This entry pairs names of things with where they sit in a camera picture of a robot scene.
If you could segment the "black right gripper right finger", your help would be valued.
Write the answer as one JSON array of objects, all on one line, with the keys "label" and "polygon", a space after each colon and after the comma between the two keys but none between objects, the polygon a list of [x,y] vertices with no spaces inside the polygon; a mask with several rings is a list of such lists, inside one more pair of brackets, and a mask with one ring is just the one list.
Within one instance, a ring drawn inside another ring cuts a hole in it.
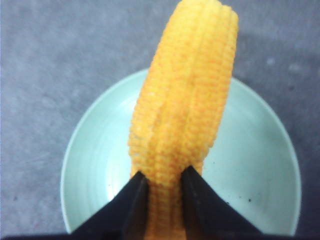
[{"label": "black right gripper right finger", "polygon": [[261,240],[262,232],[224,201],[192,167],[181,174],[188,240]]}]

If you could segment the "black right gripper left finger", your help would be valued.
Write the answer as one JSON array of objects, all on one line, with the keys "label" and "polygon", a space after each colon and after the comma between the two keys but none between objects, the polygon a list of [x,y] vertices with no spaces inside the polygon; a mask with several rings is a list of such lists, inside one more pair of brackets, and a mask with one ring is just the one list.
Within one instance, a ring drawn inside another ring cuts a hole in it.
[{"label": "black right gripper left finger", "polygon": [[71,240],[142,240],[147,225],[149,185],[137,172],[108,204],[70,235]]}]

